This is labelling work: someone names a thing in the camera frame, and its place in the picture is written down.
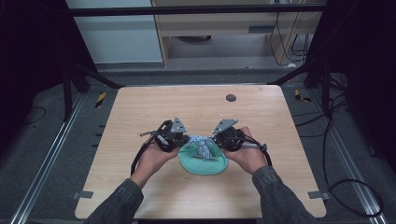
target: floor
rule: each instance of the floor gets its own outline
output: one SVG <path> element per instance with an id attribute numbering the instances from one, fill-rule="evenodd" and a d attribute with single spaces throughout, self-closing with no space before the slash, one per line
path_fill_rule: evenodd
<path id="1" fill-rule="evenodd" d="M 303 40 L 297 41 L 295 49 L 299 49 L 303 43 Z M 106 71 L 102 75 L 130 86 L 266 83 L 286 75 L 294 66 L 301 65 L 301 62 L 277 64 L 263 35 L 212 36 L 208 41 L 199 38 L 174 38 L 169 56 L 169 64 L 165 68 L 147 67 L 122 73 Z M 292 52 L 290 57 L 297 60 L 302 58 L 294 56 Z M 320 102 L 319 88 L 307 91 L 302 87 L 303 80 L 304 75 L 301 75 L 282 87 L 296 124 L 313 119 L 320 113 L 320 106 L 315 103 Z M 62 143 L 62 149 L 52 164 L 41 192 L 37 195 L 35 205 L 28 216 L 28 223 L 79 223 L 74 216 L 77 200 L 73 199 L 72 195 L 83 188 L 96 147 L 100 143 L 100 133 L 103 132 L 103 125 L 106 124 L 117 94 L 116 90 L 111 90 L 93 79 L 89 78 L 89 81 L 92 85 L 91 90 L 82 96 L 79 113 Z M 300 90 L 301 95 L 310 98 L 312 102 L 296 99 L 295 90 Z M 106 99 L 101 108 L 96 109 L 94 105 L 97 97 L 103 91 L 106 92 Z M 332 97 L 339 93 L 332 91 Z M 79 96 L 74 91 L 74 99 L 77 100 Z M 21 204 L 61 129 L 64 115 L 62 86 L 39 93 L 34 105 L 31 114 L 26 118 L 26 124 L 21 127 L 19 136 L 10 145 L 13 153 L 0 160 L 0 223 L 8 223 Z M 396 223 L 396 197 L 393 196 L 396 175 L 385 160 L 370 156 L 369 146 L 348 106 L 337 109 L 333 120 L 335 133 L 342 136 L 343 145 L 355 166 L 361 171 L 362 177 L 374 186 L 383 198 L 386 222 L 378 223 Z M 327 189 L 322 173 L 323 139 L 315 135 L 323 133 L 325 125 L 324 119 L 317 119 L 297 128 L 318 187 L 322 191 Z M 345 168 L 343 156 L 340 156 L 342 151 L 338 149 L 336 136 L 334 137 L 334 133 L 329 136 L 326 144 L 326 167 L 329 180 L 334 183 L 336 180 L 349 177 L 350 172 Z M 336 193 L 341 195 L 348 205 L 364 211 L 361 198 L 356 196 L 356 188 L 344 185 L 338 188 Z M 375 223 L 375 220 L 352 214 L 334 199 L 327 201 L 326 207 L 328 214 L 320 222 Z"/>

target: light wood table surface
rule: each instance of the light wood table surface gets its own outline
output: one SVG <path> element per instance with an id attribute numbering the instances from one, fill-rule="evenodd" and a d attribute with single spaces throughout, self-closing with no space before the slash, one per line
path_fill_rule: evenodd
<path id="1" fill-rule="evenodd" d="M 235 102 L 226 96 L 234 94 Z M 318 186 L 305 156 L 282 90 L 278 86 L 166 86 L 119 90 L 80 198 L 78 218 L 86 218 L 129 177 L 131 163 L 147 137 L 167 119 L 179 117 L 187 134 L 212 136 L 221 119 L 238 119 L 268 146 L 284 183 L 315 217 L 324 217 L 321 199 L 309 199 Z M 219 175 L 191 175 L 178 158 L 166 163 L 143 188 L 135 218 L 258 218 L 260 195 L 251 175 L 233 161 Z"/>

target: finger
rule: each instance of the finger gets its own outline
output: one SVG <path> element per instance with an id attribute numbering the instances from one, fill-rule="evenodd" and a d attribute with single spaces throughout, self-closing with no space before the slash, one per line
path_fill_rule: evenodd
<path id="1" fill-rule="evenodd" d="M 248 129 L 248 127 L 243 127 L 243 128 L 241 128 L 241 131 L 242 131 L 242 133 L 243 133 L 244 135 L 252 137 L 252 136 L 251 136 L 251 133 L 250 133 L 250 130 Z"/>

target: black bar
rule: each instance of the black bar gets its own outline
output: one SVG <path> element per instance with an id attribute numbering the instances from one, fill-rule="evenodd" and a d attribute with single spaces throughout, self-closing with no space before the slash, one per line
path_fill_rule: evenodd
<path id="1" fill-rule="evenodd" d="M 186 6 L 186 7 L 113 7 L 113 8 L 71 8 L 69 11 L 46 10 L 60 15 L 67 13 L 73 17 L 92 16 L 133 16 L 171 14 L 213 14 L 213 13 L 253 13 L 253 12 L 307 12 L 337 9 L 343 5 L 327 4 L 285 4 L 285 5 L 231 5 L 231 6 Z"/>

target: gray sleeve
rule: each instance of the gray sleeve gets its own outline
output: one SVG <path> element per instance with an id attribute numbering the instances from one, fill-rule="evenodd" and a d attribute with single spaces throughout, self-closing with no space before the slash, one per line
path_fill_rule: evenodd
<path id="1" fill-rule="evenodd" d="M 261 196 L 264 223 L 318 223 L 272 166 L 257 170 L 253 184 Z"/>
<path id="2" fill-rule="evenodd" d="M 132 223 L 134 214 L 143 202 L 141 189 L 131 179 L 126 179 L 84 223 Z"/>

